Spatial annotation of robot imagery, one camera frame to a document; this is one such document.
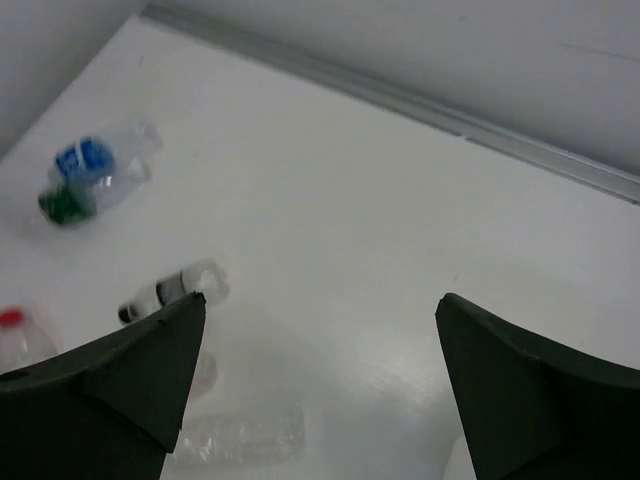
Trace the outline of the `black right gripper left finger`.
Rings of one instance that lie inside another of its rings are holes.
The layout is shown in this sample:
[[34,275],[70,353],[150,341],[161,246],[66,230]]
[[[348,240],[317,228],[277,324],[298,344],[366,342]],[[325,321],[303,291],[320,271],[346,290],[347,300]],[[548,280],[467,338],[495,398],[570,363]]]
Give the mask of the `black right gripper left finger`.
[[206,320],[192,293],[1,376],[4,479],[157,479],[174,451]]

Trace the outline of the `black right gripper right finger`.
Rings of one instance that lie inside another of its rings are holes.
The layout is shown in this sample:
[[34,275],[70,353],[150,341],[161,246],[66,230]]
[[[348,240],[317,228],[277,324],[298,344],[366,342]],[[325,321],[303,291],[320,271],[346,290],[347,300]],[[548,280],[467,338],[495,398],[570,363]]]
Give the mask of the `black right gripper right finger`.
[[454,293],[435,318],[476,478],[638,478],[638,370]]

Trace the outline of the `red label water bottle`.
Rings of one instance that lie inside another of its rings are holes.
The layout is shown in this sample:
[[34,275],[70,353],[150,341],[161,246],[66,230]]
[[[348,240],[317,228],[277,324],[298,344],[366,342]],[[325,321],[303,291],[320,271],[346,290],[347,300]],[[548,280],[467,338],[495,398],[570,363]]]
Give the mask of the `red label water bottle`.
[[1,373],[45,361],[60,352],[55,330],[29,305],[1,309]]

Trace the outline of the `clear crushed plastic bottle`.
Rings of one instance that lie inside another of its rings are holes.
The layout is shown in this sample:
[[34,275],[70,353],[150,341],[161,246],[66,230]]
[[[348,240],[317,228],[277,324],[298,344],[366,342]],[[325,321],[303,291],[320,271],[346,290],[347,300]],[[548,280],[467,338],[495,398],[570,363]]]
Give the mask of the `clear crushed plastic bottle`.
[[276,401],[185,421],[171,460],[181,468],[249,469],[297,460],[305,447],[303,406]]

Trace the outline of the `black cap small bottle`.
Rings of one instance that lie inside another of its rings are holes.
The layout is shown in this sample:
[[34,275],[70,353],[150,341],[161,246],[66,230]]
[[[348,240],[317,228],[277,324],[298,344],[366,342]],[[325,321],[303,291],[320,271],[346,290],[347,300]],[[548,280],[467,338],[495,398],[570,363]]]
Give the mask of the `black cap small bottle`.
[[155,280],[119,307],[119,320],[123,325],[135,323],[193,292],[202,293],[212,305],[221,303],[230,293],[226,270],[207,258]]

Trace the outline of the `green label clear bottle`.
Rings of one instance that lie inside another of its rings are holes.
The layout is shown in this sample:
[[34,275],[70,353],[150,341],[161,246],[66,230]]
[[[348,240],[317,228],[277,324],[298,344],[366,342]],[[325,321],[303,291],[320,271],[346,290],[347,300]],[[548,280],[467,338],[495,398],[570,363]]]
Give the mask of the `green label clear bottle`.
[[43,190],[38,196],[38,206],[48,221],[69,227],[121,204],[150,179],[148,162],[139,158],[116,162],[111,168],[86,169]]

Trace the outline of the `blue label clear bottle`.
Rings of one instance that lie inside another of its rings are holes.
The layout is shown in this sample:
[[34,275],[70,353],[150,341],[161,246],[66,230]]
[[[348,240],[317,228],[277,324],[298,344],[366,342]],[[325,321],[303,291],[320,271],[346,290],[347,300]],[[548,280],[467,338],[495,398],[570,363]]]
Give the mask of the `blue label clear bottle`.
[[150,159],[163,147],[154,122],[133,116],[101,127],[60,149],[48,169],[50,185],[91,184],[101,178],[141,183],[151,177]]

